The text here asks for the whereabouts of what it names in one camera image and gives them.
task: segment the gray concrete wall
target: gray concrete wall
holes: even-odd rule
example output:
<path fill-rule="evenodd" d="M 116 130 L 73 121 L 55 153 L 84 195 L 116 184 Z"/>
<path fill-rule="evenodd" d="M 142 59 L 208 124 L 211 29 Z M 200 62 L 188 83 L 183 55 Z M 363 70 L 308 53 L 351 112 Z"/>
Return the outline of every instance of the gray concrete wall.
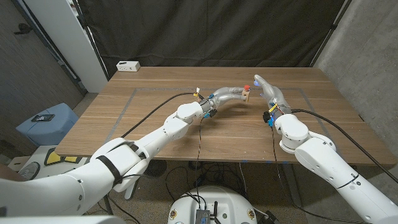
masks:
<path fill-rule="evenodd" d="M 320 68 L 398 157 L 398 1 L 353 0 L 315 67 Z M 390 170 L 398 176 L 398 167 Z M 358 172 L 398 203 L 398 185 L 375 167 Z M 361 221 L 321 178 L 295 167 L 305 208 Z M 308 223 L 333 223 L 307 215 Z"/>

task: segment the cable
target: cable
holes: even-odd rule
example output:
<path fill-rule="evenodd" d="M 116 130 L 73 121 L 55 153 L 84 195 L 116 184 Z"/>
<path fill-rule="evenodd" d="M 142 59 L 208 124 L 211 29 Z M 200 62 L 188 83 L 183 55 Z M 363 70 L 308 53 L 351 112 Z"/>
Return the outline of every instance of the cable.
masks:
<path fill-rule="evenodd" d="M 179 167 L 176 167 L 176 168 L 170 170 L 169 173 L 167 173 L 167 175 L 166 175 L 166 180 L 165 180 L 165 181 L 166 181 L 166 189 L 167 189 L 169 195 L 171 196 L 171 198 L 173 199 L 173 202 L 175 202 L 175 199 L 174 199 L 174 197 L 173 197 L 173 195 L 172 195 L 172 193 L 171 193 L 171 191 L 170 191 L 170 189 L 169 189 L 169 186 L 167 185 L 167 178 L 169 177 L 169 175 L 170 175 L 173 171 L 175 171 L 175 170 L 178 169 L 178 168 L 181 168 L 181 169 L 184 169 L 184 170 L 185 170 L 185 172 L 186 172 L 186 174 L 187 174 L 187 185 L 188 185 L 188 188 L 190 188 L 190 186 L 189 186 L 189 181 L 188 181 L 188 170 L 187 170 L 187 168 L 182 167 L 182 166 L 179 166 Z"/>
<path fill-rule="evenodd" d="M 244 180 L 244 175 L 243 175 L 241 163 L 239 163 L 239 169 L 241 169 L 241 174 L 242 174 L 243 184 L 244 184 L 244 191 L 245 191 L 246 194 L 247 194 L 247 193 L 248 193 L 248 188 L 246 187 L 246 181 Z"/>
<path fill-rule="evenodd" d="M 128 177 L 146 177 L 148 179 L 158 179 L 157 177 L 153 177 L 153 176 L 146 175 L 146 174 L 129 174 L 129 175 L 122 176 L 122 179 L 125 179 Z"/>
<path fill-rule="evenodd" d="M 110 199 L 111 202 L 114 203 L 114 205 L 115 205 L 118 209 L 120 209 L 120 211 L 122 211 L 122 212 L 125 213 L 126 215 L 130 216 L 130 217 L 135 221 L 135 223 L 140 224 L 140 222 L 139 222 L 134 216 L 132 216 L 130 213 L 128 213 L 128 212 L 126 212 L 125 210 L 123 210 L 123 208 L 121 208 L 111 197 L 109 197 L 109 193 L 108 193 L 108 198 Z"/>
<path fill-rule="evenodd" d="M 200 143 L 201 143 L 201 122 L 203 121 L 202 117 L 200 120 L 200 124 L 199 124 L 199 150 L 198 150 L 198 157 L 197 157 L 197 165 L 195 166 L 195 178 L 196 178 L 196 186 L 197 186 L 197 195 L 198 195 L 198 200 L 199 200 L 199 209 L 200 209 L 200 197 L 199 197 L 199 189 L 198 189 L 198 162 L 199 162 L 199 154 L 200 154 Z"/>
<path fill-rule="evenodd" d="M 257 212 L 263 214 L 263 215 L 266 217 L 266 219 L 269 218 L 269 215 L 267 215 L 265 212 L 262 212 L 262 211 L 260 211 L 259 209 L 254 208 L 254 207 L 253 207 L 253 209 L 254 209 L 255 211 L 257 211 Z"/>
<path fill-rule="evenodd" d="M 276 169 L 277 169 L 277 171 L 278 171 L 279 183 L 280 183 L 280 186 L 282 187 L 282 191 L 283 191 L 283 193 L 285 194 L 285 197 L 289 200 L 289 202 L 293 205 L 293 207 L 295 207 L 295 208 L 297 208 L 297 209 L 299 209 L 299 210 L 301 210 L 301 211 L 303 211 L 303 212 L 305 212 L 305 213 L 307 213 L 307 214 L 309 214 L 309 215 L 312 215 L 312 216 L 314 216 L 314 217 L 323 218 L 323 219 L 326 219 L 326 220 L 332 220 L 332 221 L 337 221 L 337 222 L 346 222 L 346 223 L 369 224 L 369 223 L 366 223 L 366 222 L 358 222 L 358 221 L 351 221 L 351 220 L 341 220 L 341 219 L 337 219 L 337 218 L 324 217 L 324 216 L 321 216 L 321 215 L 317 215 L 317 214 L 308 212 L 308 211 L 306 211 L 304 208 L 299 207 L 298 205 L 296 205 L 296 204 L 294 203 L 293 199 L 291 199 L 291 198 L 288 196 L 288 194 L 286 193 L 285 186 L 284 186 L 283 183 L 282 183 L 282 179 L 281 179 L 281 177 L 280 177 L 280 172 L 279 172 L 278 160 L 276 159 L 276 153 L 275 153 L 275 137 L 274 137 L 274 129 L 273 129 L 272 127 L 271 127 L 271 131 L 272 131 L 272 147 L 273 147 L 273 149 L 274 149 L 275 164 L 276 164 Z"/>
<path fill-rule="evenodd" d="M 244 184 L 242 179 L 240 178 L 240 176 L 238 175 L 238 168 L 236 167 L 238 165 L 238 163 L 234 163 L 235 164 L 235 170 L 236 172 L 234 172 L 234 170 L 232 170 L 232 168 L 230 168 L 230 166 L 224 166 L 224 163 L 222 163 L 222 169 L 220 167 L 220 164 L 218 162 L 207 162 L 207 163 L 203 163 L 202 166 L 202 175 L 204 175 L 205 180 L 211 182 L 211 183 L 217 183 L 220 185 L 223 185 L 229 189 L 233 189 L 237 192 L 239 192 L 243 197 L 247 198 L 247 194 L 244 191 Z M 213 174 L 213 179 L 209 179 L 209 175 L 210 173 L 214 173 Z M 232 174 L 233 177 L 236 178 L 236 183 L 238 188 L 234 188 L 228 184 L 226 184 L 224 182 L 225 180 L 225 174 Z"/>
<path fill-rule="evenodd" d="M 330 121 L 329 119 L 316 114 L 312 111 L 307 111 L 307 110 L 302 110 L 302 109 L 292 109 L 292 113 L 298 113 L 298 112 L 304 112 L 304 113 L 308 113 L 310 115 L 314 115 L 317 118 L 320 118 L 324 121 L 326 121 L 327 123 L 333 125 L 335 128 L 337 128 L 341 133 L 343 133 L 352 143 L 354 143 L 354 145 L 356 147 L 358 147 L 358 149 L 360 149 L 366 156 L 368 156 L 370 158 L 370 160 L 373 161 L 373 163 L 375 163 L 375 165 L 377 165 L 381 170 L 383 170 L 389 177 L 391 177 L 392 180 L 394 180 L 397 184 L 398 184 L 398 179 L 397 177 L 395 177 L 394 175 L 392 175 L 386 168 L 384 168 L 375 158 L 373 158 L 372 155 L 370 155 L 370 153 L 368 153 L 361 145 L 359 145 L 349 134 L 347 134 L 341 127 L 339 127 L 337 124 L 335 124 L 334 122 Z"/>
<path fill-rule="evenodd" d="M 200 197 L 203 201 L 204 201 L 204 203 L 205 203 L 205 210 L 207 209 L 207 203 L 206 203 L 206 200 L 202 197 L 202 196 L 199 196 L 199 195 L 193 195 L 193 194 L 191 194 L 190 192 L 186 192 L 186 194 L 187 195 L 182 195 L 180 198 L 184 198 L 184 197 L 191 197 L 192 199 L 194 199 L 196 202 L 198 202 L 198 199 L 197 198 L 195 198 L 195 196 L 197 196 L 197 197 Z"/>
<path fill-rule="evenodd" d="M 163 105 L 165 105 L 167 102 L 169 102 L 170 100 L 178 97 L 178 96 L 182 96 L 182 95 L 192 95 L 194 93 L 179 93 L 177 95 L 174 95 L 172 97 L 170 97 L 168 100 L 166 100 L 165 102 L 163 102 L 162 104 L 160 104 L 159 106 L 157 106 L 154 110 L 152 110 L 147 116 L 145 116 L 145 118 L 143 118 L 142 120 L 140 120 L 136 125 L 134 125 L 130 130 L 128 130 L 126 133 L 124 133 L 121 137 L 124 138 L 126 137 L 128 134 L 130 134 L 130 132 L 132 132 L 132 130 L 136 129 L 142 122 L 144 122 L 150 115 L 152 115 L 153 113 L 155 113 L 155 111 L 157 111 L 160 107 L 162 107 Z"/>

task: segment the floor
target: floor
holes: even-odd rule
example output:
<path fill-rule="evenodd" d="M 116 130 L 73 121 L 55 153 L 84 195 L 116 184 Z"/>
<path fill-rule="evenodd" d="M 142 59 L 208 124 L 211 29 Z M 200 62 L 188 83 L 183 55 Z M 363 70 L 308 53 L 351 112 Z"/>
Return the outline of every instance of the floor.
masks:
<path fill-rule="evenodd" d="M 84 110 L 95 99 L 96 94 L 88 93 L 85 98 L 76 106 L 74 112 L 81 116 Z M 238 164 L 235 163 L 219 163 L 229 166 L 236 174 L 241 176 Z M 136 192 L 133 198 L 129 201 L 124 199 L 124 192 L 117 193 L 110 192 L 110 197 L 125 211 L 136 217 L 141 223 L 167 223 L 167 217 L 173 200 L 167 192 L 165 186 L 165 178 L 170 170 L 176 167 L 184 167 L 184 169 L 176 169 L 170 173 L 167 183 L 170 187 L 172 195 L 177 198 L 185 191 L 193 188 L 195 181 L 195 171 L 188 167 L 187 161 L 167 161 L 167 170 L 158 179 L 146 179 L 141 177 L 138 183 Z M 277 169 L 275 164 L 253 164 L 242 163 L 242 170 L 247 185 L 248 199 L 252 205 L 263 212 L 270 210 L 281 223 L 307 223 L 305 215 L 300 210 L 295 209 L 287 200 L 286 192 L 282 191 L 280 186 Z M 206 175 L 211 179 L 213 175 L 209 172 Z M 224 184 L 237 187 L 236 178 L 232 174 L 225 173 Z M 204 181 L 203 185 L 214 184 L 209 180 Z M 104 208 L 103 200 L 100 201 L 101 206 Z M 113 212 L 115 215 L 126 220 L 126 223 L 134 223 L 127 215 L 123 214 L 112 204 Z M 98 205 L 92 207 L 87 215 L 105 215 Z"/>

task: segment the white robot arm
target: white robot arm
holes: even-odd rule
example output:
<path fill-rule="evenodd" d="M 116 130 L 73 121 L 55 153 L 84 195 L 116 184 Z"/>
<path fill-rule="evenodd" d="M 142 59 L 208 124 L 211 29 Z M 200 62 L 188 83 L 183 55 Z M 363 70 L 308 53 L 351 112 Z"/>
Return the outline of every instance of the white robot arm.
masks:
<path fill-rule="evenodd" d="M 264 90 L 269 108 L 273 110 L 275 129 L 282 135 L 280 147 L 294 154 L 304 167 L 331 184 L 352 208 L 368 223 L 397 223 L 398 207 L 349 166 L 337 153 L 334 143 L 327 137 L 313 133 L 290 114 L 282 92 L 268 84 L 259 75 L 255 85 Z"/>
<path fill-rule="evenodd" d="M 70 172 L 27 182 L 0 179 L 0 213 L 6 217 L 82 215 L 112 188 L 122 192 L 139 178 L 149 161 L 170 141 L 182 138 L 194 119 L 216 109 L 243 88 L 221 88 L 210 98 L 178 107 L 163 126 L 138 141 L 116 138 L 100 147 L 90 163 Z"/>

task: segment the blue bin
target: blue bin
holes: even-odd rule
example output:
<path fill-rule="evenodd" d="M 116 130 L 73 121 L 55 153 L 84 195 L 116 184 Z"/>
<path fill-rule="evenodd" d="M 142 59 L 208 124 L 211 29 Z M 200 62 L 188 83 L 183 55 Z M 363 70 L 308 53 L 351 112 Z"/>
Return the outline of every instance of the blue bin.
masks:
<path fill-rule="evenodd" d="M 32 122 L 39 114 L 54 114 L 50 121 Z M 43 110 L 20 124 L 16 129 L 36 146 L 57 145 L 77 122 L 78 116 L 65 103 Z"/>

